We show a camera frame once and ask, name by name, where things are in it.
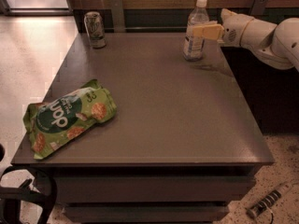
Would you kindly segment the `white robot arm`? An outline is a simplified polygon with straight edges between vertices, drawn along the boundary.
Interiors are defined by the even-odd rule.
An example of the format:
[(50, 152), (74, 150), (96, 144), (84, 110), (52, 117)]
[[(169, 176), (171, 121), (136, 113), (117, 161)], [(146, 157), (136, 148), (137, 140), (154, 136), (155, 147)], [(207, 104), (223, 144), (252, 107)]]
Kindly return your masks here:
[(289, 18), (280, 24), (238, 14), (224, 8), (222, 24), (210, 21), (196, 25), (194, 37), (221, 39), (228, 47), (248, 49), (259, 61), (279, 70), (299, 71), (299, 19)]

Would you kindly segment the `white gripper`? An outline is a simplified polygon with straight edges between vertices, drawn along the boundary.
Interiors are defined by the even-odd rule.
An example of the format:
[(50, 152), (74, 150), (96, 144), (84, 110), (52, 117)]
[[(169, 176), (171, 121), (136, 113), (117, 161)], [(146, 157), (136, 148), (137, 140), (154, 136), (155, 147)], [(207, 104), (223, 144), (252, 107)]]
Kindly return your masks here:
[(223, 8), (221, 20), (222, 25), (216, 21), (196, 25), (192, 29), (192, 35), (209, 40), (219, 40), (223, 37), (223, 42), (227, 46), (240, 47), (242, 35), (253, 17)]

